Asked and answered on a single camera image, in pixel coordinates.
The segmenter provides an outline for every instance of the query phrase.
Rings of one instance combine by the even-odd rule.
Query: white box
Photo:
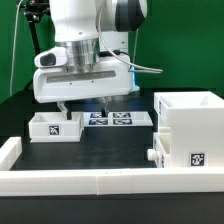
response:
[[[158,167],[224,166],[221,98],[211,92],[155,93],[154,108],[158,133],[148,155]]]
[[[35,113],[29,122],[31,142],[78,142],[84,129],[82,112],[66,120],[61,112]]]

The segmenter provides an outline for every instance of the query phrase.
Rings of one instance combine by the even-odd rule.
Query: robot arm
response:
[[[126,55],[99,57],[99,32],[127,32],[141,26],[146,0],[50,0],[56,47],[38,55],[34,74],[37,101],[64,102],[127,95],[134,91]]]

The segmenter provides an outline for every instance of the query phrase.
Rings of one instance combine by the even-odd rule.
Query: black table surface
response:
[[[148,111],[153,123],[153,90],[111,102],[110,111]],[[70,102],[72,111],[98,112],[96,100]],[[23,155],[12,170],[154,168],[147,161],[154,127],[87,128],[80,143],[30,144],[28,122],[35,112],[55,112],[39,104],[32,91],[19,92],[0,105],[0,146],[21,136]],[[223,223],[223,193],[0,197],[0,223]]]

